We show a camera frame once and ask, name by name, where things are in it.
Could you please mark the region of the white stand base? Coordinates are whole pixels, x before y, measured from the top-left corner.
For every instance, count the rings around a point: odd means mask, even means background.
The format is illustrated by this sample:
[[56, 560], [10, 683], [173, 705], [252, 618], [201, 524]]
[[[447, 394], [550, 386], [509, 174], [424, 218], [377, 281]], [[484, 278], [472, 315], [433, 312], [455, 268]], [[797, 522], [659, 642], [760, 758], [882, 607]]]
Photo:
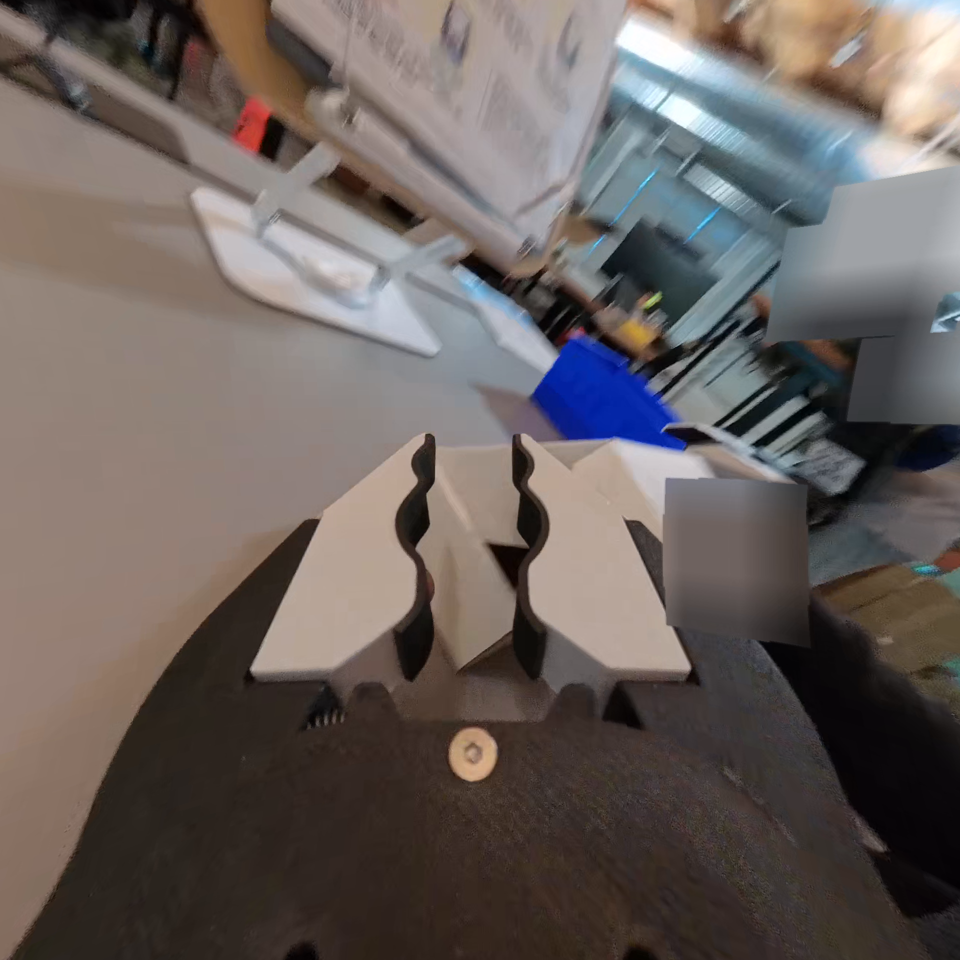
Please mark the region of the white stand base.
[[195, 189], [189, 202], [220, 274], [237, 292], [408, 354], [440, 352], [434, 331], [380, 264], [288, 222], [258, 232], [251, 205], [214, 188]]

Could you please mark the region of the wooden board with instruction sheet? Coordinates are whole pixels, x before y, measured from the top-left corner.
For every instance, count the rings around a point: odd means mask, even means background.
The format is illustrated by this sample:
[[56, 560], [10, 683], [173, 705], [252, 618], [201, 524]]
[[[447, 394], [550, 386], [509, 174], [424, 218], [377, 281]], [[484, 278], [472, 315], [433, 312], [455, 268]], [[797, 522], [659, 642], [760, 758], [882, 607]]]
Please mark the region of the wooden board with instruction sheet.
[[625, 2], [198, 2], [246, 94], [288, 129], [522, 271], [577, 193]]

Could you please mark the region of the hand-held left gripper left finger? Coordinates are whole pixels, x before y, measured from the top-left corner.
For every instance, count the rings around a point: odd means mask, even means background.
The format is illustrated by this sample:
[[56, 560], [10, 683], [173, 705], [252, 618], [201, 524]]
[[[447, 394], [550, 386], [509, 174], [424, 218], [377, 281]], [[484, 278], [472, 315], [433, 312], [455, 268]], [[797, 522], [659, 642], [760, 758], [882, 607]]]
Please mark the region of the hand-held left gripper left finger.
[[434, 640], [418, 545], [435, 475], [435, 438], [416, 435], [323, 511], [252, 678], [399, 687], [418, 676]]

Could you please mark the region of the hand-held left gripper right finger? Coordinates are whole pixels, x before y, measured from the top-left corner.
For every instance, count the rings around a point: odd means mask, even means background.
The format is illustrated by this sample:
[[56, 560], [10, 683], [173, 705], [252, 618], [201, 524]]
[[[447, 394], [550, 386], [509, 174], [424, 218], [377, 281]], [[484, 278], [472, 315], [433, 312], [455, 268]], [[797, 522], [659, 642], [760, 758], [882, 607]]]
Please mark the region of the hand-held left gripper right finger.
[[627, 521], [528, 435], [512, 437], [511, 479], [527, 547], [511, 640], [525, 673], [549, 687], [685, 682], [690, 659]]

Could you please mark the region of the white cardboard box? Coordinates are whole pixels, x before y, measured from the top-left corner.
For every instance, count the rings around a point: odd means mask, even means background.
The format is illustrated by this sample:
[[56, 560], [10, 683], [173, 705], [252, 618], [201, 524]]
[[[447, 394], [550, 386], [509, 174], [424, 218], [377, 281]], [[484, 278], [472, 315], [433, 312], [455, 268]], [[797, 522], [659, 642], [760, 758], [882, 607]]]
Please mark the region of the white cardboard box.
[[[623, 441], [554, 441], [542, 444], [626, 522], [655, 519], [650, 481], [681, 455]], [[512, 479], [512, 444], [440, 446], [436, 480], [428, 495], [430, 528], [421, 544], [434, 578], [433, 614], [456, 669], [486, 658], [512, 633], [519, 567], [527, 547], [517, 528], [519, 493]]]

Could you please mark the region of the blue plastic bin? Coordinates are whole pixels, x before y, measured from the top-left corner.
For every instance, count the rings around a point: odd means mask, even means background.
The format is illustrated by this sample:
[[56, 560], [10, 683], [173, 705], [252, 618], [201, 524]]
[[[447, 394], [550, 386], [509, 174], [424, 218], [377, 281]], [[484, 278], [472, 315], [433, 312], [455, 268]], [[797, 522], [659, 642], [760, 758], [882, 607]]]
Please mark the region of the blue plastic bin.
[[570, 441], [622, 439], [684, 450], [665, 428], [680, 420], [626, 357], [589, 337], [568, 341], [531, 401]]

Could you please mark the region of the silver ventilation duct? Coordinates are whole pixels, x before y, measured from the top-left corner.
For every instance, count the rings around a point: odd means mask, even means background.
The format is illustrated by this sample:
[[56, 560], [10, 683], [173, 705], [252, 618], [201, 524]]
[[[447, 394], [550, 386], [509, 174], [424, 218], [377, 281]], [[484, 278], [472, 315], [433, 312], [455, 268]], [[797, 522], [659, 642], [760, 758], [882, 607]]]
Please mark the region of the silver ventilation duct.
[[835, 188], [895, 176], [903, 160], [856, 112], [637, 24], [618, 39], [610, 99], [682, 162], [692, 155], [688, 173], [702, 168], [793, 225], [820, 223]]

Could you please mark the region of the grey desk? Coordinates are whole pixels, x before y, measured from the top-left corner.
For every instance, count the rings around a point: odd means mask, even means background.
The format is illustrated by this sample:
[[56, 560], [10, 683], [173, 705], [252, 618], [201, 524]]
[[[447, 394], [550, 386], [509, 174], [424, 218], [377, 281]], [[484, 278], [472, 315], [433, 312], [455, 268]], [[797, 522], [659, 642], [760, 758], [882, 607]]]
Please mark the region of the grey desk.
[[2, 82], [2, 955], [187, 636], [420, 428], [554, 435], [540, 375], [414, 287], [432, 359], [222, 281], [173, 160]]

